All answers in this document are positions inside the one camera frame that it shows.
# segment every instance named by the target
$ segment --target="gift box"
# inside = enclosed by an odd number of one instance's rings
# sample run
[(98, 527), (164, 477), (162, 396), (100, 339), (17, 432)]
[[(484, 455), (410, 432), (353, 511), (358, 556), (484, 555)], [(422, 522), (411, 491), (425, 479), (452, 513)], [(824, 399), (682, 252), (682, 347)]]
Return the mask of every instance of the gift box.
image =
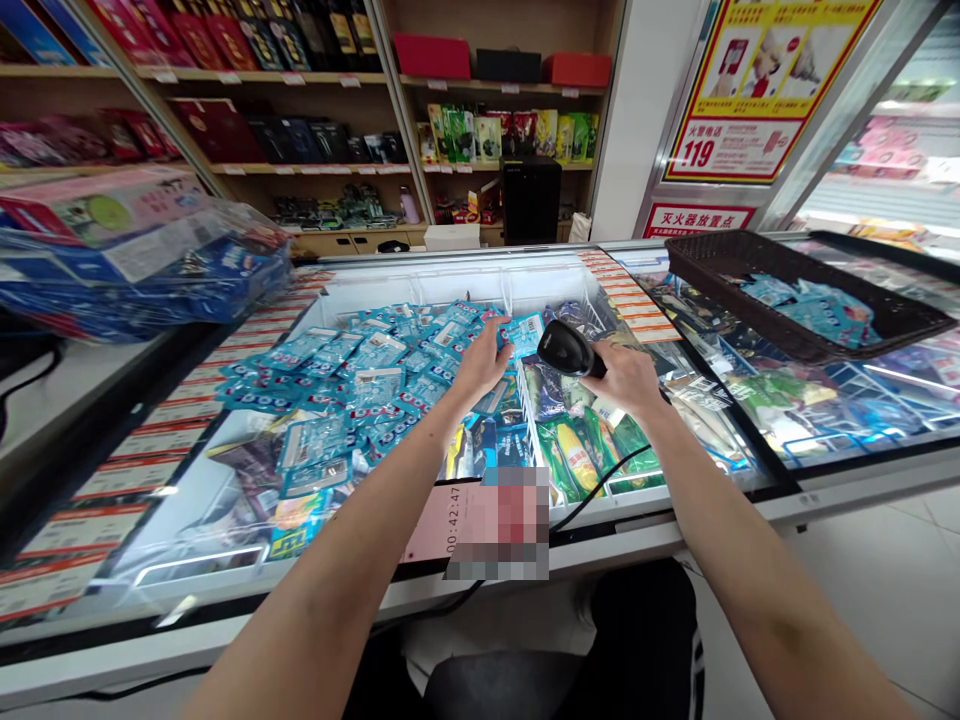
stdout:
[(613, 58), (590, 53), (554, 53), (543, 62), (543, 81), (568, 87), (605, 88)]
[(193, 173), (162, 166), (0, 191), (0, 208), (48, 242), (100, 248), (210, 205)]
[(394, 33), (393, 42), (405, 75), (470, 79), (470, 46), (466, 40)]

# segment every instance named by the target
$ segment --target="floor tile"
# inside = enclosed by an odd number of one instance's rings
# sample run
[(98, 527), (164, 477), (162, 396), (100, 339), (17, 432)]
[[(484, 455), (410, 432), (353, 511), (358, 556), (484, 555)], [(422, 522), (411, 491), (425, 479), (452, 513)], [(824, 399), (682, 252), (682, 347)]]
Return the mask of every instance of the floor tile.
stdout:
[(924, 495), (923, 501), (937, 525), (960, 533), (960, 486)]
[(942, 530), (888, 507), (788, 539), (887, 676), (960, 715), (960, 573)]
[(926, 503), (923, 502), (922, 496), (898, 500), (895, 503), (890, 503), (888, 507), (892, 507), (894, 510), (899, 510), (900, 512), (905, 512), (907, 515), (913, 515), (913, 517), (920, 518), (926, 522), (933, 522), (933, 515), (930, 514)]

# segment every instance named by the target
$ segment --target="woven basket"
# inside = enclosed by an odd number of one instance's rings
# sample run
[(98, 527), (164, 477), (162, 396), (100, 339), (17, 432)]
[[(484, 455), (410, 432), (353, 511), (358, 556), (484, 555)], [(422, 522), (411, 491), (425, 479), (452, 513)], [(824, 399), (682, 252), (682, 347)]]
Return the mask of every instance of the woven basket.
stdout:
[[(666, 247), (671, 272), (804, 363), (868, 360), (938, 335), (957, 324), (936, 308), (884, 290), (747, 230), (671, 238)], [(746, 273), (765, 273), (791, 285), (803, 278), (842, 290), (873, 310), (873, 329), (883, 339), (856, 349), (844, 347), (781, 315), (721, 277)]]

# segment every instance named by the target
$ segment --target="cardboard box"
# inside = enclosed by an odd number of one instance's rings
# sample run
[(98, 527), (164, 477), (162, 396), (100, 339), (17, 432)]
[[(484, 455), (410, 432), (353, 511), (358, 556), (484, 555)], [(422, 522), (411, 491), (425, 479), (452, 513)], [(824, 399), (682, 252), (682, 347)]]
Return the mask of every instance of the cardboard box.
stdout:
[(479, 225), (431, 225), (423, 236), (428, 252), (479, 250)]
[(0, 208), (24, 230), (59, 245), (103, 248), (210, 206), (191, 172), (162, 166), (0, 191)]

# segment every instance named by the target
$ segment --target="refrigerator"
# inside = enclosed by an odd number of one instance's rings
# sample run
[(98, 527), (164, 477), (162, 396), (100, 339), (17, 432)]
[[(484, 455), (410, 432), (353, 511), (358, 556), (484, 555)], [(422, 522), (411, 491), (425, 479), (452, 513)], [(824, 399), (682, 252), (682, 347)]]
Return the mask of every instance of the refrigerator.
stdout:
[[(918, 270), (910, 258), (891, 259), (859, 239), (850, 246), (830, 235), (771, 237), (960, 317), (952, 266), (927, 258), (933, 264)], [(649, 298), (639, 304), (667, 327), (641, 347), (671, 402), (717, 467), (783, 531), (957, 482), (958, 331), (869, 363), (806, 367), (672, 275), (660, 240), (332, 259), (298, 268), (296, 277), (285, 298), (218, 337), (217, 349), (187, 367), (151, 369), (142, 394), (128, 398), (128, 414), (103, 418), (103, 441), (77, 449), (73, 471), (38, 477), (43, 511), (21, 519), (19, 545), (0, 576), (0, 707), (215, 661), (296, 552), (276, 535), (282, 501), (271, 462), (284, 416), (221, 410), (210, 390), (223, 381), (220, 368), (310, 328), (349, 328), (368, 310), (406, 304), (437, 314), (468, 300), (514, 317), (555, 313), (588, 336), (637, 345), (635, 330), (652, 336), (617, 296)], [(559, 467), (571, 450), (555, 446), (545, 426), (569, 420), (588, 445), (580, 416), (593, 399), (525, 365), (516, 359), (511, 367), (509, 417), (498, 412), (472, 435), (465, 429), (438, 481), (476, 478), (494, 463), (550, 468), (553, 524), (579, 500), (564, 493), (554, 464), (556, 447)], [(488, 441), (499, 447), (505, 436), (511, 452), (491, 455)], [(587, 453), (596, 475), (608, 469), (600, 450)], [(361, 456), (351, 455), (350, 483), (323, 491), (329, 510), (362, 482)], [(551, 538), (551, 578), (683, 549), (656, 458), (641, 459)], [(441, 579), (446, 557), (401, 563), (379, 619), (468, 588)]]

